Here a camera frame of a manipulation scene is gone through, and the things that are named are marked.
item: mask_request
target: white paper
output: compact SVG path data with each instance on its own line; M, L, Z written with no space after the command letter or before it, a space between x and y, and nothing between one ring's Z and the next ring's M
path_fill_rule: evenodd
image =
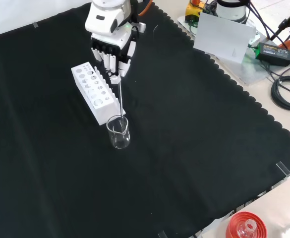
M91 0L0 0L0 34L88 2Z
M201 13L194 48L242 63L255 34L255 27Z

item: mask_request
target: hole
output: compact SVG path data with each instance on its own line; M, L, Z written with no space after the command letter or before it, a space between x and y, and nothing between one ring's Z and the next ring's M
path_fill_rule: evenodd
M97 99L97 100L94 101L94 105L95 106L99 106L102 103L103 103L103 101L101 99Z

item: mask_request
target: white table surface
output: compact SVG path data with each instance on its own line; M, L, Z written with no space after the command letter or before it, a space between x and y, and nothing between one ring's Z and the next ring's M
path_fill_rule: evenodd
M241 211L254 213L261 218L269 238L290 238L290 178ZM222 221L217 229L204 233L202 237L225 238L230 219Z
M188 4L188 0L154 0L155 4L163 10L168 16L179 25L179 27L185 31L189 36L192 36L184 27L182 27L178 22L177 18L185 14L185 8ZM222 70L231 76L238 85L244 88L250 96L254 97L257 102L259 102L264 109L268 111L268 114L272 115L276 121L282 124L283 128L289 130L290 132L290 111L279 108L274 104L270 97L270 90L272 86L272 81L268 78L254 84L251 86L246 86L242 81L233 73L226 68L223 63L221 63L217 58L212 57L216 64L220 66ZM290 101L290 94L281 89L282 95L285 99Z

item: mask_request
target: glass beaker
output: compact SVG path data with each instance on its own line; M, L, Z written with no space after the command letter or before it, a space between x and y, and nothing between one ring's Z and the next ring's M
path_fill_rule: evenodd
M130 144L128 119L124 116L113 116L106 123L110 140L116 149L124 149Z

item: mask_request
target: red cap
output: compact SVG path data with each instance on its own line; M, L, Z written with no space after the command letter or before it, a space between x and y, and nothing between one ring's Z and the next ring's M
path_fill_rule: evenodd
M254 220L257 224L258 230L256 238L267 238L267 229L265 224L259 217L250 212L239 212L232 216L226 230L226 238L239 238L237 234L238 226L249 219Z
M193 5L199 5L200 4L200 0L192 0L192 4Z

